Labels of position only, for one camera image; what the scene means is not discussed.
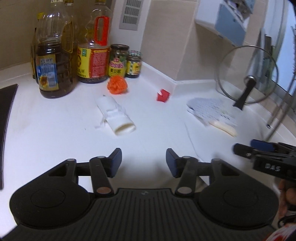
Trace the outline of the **person's right hand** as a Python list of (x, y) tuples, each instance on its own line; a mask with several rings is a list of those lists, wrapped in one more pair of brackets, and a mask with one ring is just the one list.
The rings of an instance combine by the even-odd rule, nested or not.
[(283, 218), (287, 214), (288, 205), (295, 205), (295, 183), (281, 179), (278, 188), (280, 190), (278, 217)]

